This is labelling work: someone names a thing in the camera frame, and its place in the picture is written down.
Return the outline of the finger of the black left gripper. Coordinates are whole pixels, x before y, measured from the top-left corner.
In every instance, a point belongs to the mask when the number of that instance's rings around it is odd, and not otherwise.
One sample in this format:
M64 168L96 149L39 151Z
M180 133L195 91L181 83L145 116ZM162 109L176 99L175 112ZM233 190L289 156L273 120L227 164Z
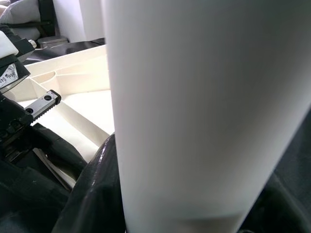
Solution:
M31 127L31 142L69 175L80 175L86 166L86 161L72 144L39 123Z
M0 231L50 233L70 192L34 155L0 162Z

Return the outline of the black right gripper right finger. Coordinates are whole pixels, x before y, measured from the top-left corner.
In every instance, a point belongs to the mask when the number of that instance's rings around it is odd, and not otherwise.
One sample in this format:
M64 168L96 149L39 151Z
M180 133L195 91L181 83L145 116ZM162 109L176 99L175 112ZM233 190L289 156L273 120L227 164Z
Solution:
M294 191L278 174L272 174L239 228L241 233L309 233L311 194Z

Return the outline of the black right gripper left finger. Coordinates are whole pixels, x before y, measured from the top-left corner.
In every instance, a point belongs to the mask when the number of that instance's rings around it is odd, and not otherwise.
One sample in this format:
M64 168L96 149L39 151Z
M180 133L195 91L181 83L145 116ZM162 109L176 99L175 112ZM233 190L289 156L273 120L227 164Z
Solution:
M116 141L112 134L83 169L52 232L125 231Z

